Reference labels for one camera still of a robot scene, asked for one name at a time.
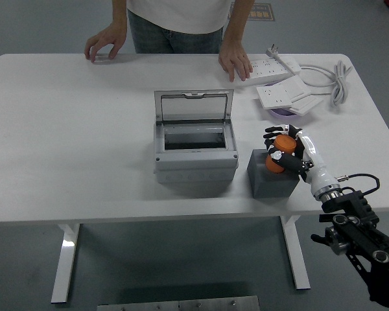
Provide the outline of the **person's left hand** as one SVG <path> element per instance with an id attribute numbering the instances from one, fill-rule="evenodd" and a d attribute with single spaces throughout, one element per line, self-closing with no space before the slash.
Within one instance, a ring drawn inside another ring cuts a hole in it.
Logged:
<path id="1" fill-rule="evenodd" d="M 253 72 L 253 67 L 241 42 L 225 41 L 220 48 L 218 62 L 223 70 L 228 74 L 229 81 L 233 82 L 235 73 L 241 81 L 245 81 Z"/>

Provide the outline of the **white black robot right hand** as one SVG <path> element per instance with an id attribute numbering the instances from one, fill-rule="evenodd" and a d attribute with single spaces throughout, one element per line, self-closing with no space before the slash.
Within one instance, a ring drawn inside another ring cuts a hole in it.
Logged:
<path id="1" fill-rule="evenodd" d="M 293 154 L 276 146 L 276 139 L 282 135 L 290 137 L 296 143 Z M 328 173 L 324 160 L 304 129 L 291 124 L 280 124 L 266 128 L 263 138 L 271 162 L 301 176 L 311 186 L 311 194 L 315 200 L 324 203 L 340 196 L 338 180 Z"/>

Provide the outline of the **person's right hand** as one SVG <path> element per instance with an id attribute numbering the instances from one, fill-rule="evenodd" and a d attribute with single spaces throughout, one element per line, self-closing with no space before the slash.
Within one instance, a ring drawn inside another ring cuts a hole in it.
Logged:
<path id="1" fill-rule="evenodd" d="M 112 45 L 108 59 L 113 60 L 126 41 L 127 26 L 112 23 L 98 34 L 90 37 L 85 44 L 84 56 L 86 60 L 95 62 L 98 52 L 107 45 Z"/>

